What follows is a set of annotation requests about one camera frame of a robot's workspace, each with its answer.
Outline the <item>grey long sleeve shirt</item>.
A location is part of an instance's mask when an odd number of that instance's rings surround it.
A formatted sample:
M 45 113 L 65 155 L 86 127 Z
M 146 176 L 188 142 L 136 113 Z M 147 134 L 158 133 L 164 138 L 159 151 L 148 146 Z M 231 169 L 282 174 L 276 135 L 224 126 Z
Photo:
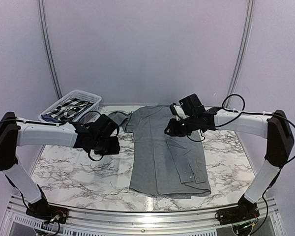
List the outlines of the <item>grey long sleeve shirt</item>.
M 174 198 L 211 194 L 203 145 L 194 142 L 199 134 L 188 139 L 164 133 L 173 118 L 169 107 L 144 106 L 129 114 L 112 112 L 109 118 L 134 136 L 131 189 Z

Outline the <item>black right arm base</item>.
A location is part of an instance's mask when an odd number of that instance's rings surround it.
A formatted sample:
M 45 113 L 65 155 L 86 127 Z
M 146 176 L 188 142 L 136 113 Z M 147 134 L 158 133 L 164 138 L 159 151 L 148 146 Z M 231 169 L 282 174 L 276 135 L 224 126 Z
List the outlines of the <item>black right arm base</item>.
M 256 219 L 260 216 L 256 203 L 252 203 L 244 195 L 239 199 L 237 206 L 219 209 L 215 214 L 220 225 L 227 225 Z

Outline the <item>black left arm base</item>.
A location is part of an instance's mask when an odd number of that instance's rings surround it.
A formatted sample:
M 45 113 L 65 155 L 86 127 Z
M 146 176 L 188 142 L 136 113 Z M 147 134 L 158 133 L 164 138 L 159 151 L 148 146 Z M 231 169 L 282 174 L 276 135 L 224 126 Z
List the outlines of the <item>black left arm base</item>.
M 43 219 L 48 223 L 61 223 L 67 221 L 69 209 L 60 206 L 50 205 L 48 203 L 29 204 L 26 214 L 35 218 Z

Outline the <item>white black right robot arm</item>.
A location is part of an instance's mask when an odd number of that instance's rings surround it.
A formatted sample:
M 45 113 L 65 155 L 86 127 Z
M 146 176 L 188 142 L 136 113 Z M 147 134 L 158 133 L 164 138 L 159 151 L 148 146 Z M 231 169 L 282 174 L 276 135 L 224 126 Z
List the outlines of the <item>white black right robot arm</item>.
M 222 107 L 210 109 L 183 109 L 184 117 L 178 116 L 172 107 L 174 117 L 170 119 L 164 132 L 172 137 L 189 136 L 194 131 L 206 132 L 227 130 L 261 137 L 266 140 L 264 163 L 243 194 L 243 201 L 234 209 L 234 216 L 244 220 L 253 212 L 251 204 L 256 203 L 269 188 L 291 159 L 290 154 L 295 144 L 291 127 L 282 110 L 273 113 L 226 110 Z

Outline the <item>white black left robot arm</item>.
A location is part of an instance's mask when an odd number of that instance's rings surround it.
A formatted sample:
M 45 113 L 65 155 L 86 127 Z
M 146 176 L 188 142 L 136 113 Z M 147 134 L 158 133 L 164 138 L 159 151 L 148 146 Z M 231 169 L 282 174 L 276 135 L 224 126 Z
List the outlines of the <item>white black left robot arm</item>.
M 7 112 L 0 121 L 0 171 L 10 180 L 33 211 L 42 219 L 52 215 L 52 207 L 47 204 L 44 193 L 27 174 L 16 157 L 17 147 L 30 145 L 53 145 L 81 148 L 87 155 L 92 152 L 103 158 L 120 152 L 119 126 L 107 115 L 96 121 L 80 122 L 40 122 L 18 118 Z

